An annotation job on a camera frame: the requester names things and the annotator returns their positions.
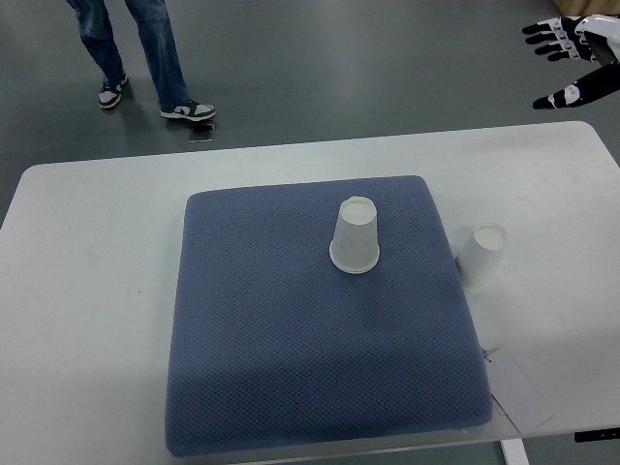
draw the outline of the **jeans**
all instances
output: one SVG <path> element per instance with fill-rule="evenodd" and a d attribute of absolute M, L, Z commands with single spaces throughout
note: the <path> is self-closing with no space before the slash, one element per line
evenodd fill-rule
<path fill-rule="evenodd" d="M 123 79 L 123 62 L 114 42 L 104 0 L 67 0 L 76 10 L 81 41 L 112 85 Z M 125 0 L 138 24 L 148 70 L 162 108 L 187 105 L 189 96 L 176 54 L 164 0 Z"/>

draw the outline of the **white table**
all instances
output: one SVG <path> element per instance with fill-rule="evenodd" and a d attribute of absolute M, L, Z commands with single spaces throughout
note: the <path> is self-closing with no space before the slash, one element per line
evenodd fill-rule
<path fill-rule="evenodd" d="M 185 202 L 238 186 L 418 174 L 456 249 L 483 221 L 511 248 L 468 294 L 553 411 L 527 436 L 620 424 L 620 170 L 579 122 L 37 166 L 0 230 L 0 463 L 172 464 L 168 353 Z M 467 431 L 240 452 L 205 463 L 519 437 Z"/>

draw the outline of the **concrete floor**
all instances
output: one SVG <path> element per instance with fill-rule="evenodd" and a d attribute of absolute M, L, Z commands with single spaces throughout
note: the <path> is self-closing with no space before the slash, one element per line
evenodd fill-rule
<path fill-rule="evenodd" d="M 21 174 L 45 163 L 567 120 L 591 124 L 620 160 L 620 94 L 531 109 L 595 66 L 548 63 L 525 45 L 523 26 L 558 16 L 550 0 L 169 0 L 191 95 L 218 110 L 215 141 L 194 144 L 159 116 L 123 2 L 108 9 L 131 80 L 114 111 L 97 106 L 101 73 L 68 5 L 0 9 L 0 221 Z M 533 465 L 620 464 L 620 441 L 525 444 Z M 487 444 L 325 463 L 504 462 Z"/>

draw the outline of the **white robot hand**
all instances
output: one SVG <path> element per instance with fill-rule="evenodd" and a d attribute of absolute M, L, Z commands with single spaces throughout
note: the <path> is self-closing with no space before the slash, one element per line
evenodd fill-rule
<path fill-rule="evenodd" d="M 620 19 L 616 16 L 564 16 L 523 28 L 537 55 L 549 61 L 563 58 L 598 62 L 602 67 L 564 89 L 534 102 L 535 109 L 580 107 L 620 89 Z"/>

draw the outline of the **sneaker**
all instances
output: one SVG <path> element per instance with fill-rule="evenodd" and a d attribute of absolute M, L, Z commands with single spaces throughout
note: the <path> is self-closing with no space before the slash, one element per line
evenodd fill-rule
<path fill-rule="evenodd" d="M 120 95 L 123 90 L 122 86 L 128 81 L 129 80 L 127 79 L 125 72 L 123 72 L 123 80 L 120 84 L 111 85 L 104 79 L 104 84 L 99 91 L 99 106 L 102 109 L 113 109 L 116 107 L 120 102 Z"/>
<path fill-rule="evenodd" d="M 215 116 L 212 105 L 203 105 L 190 100 L 186 106 L 176 108 L 162 108 L 162 116 L 170 119 L 188 119 L 190 121 L 204 121 Z"/>

